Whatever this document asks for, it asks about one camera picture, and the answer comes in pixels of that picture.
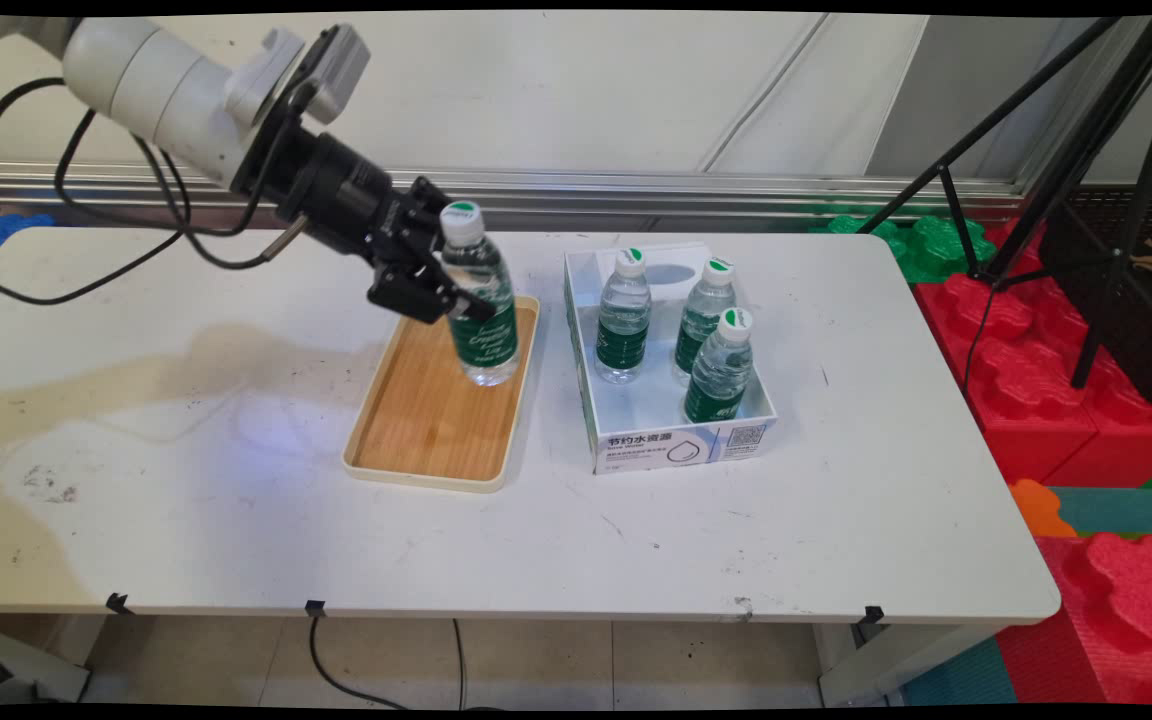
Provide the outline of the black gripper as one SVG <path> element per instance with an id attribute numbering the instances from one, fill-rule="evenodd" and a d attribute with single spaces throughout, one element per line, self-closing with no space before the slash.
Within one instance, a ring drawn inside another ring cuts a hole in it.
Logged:
<path id="1" fill-rule="evenodd" d="M 372 264 L 372 305 L 425 324 L 444 316 L 488 323 L 497 314 L 492 302 L 453 282 L 435 260 L 449 196 L 426 176 L 399 187 L 329 132 L 306 131 L 291 109 L 274 109 L 262 122 L 234 191 L 271 202 L 283 222 L 306 218 L 308 236 Z"/>

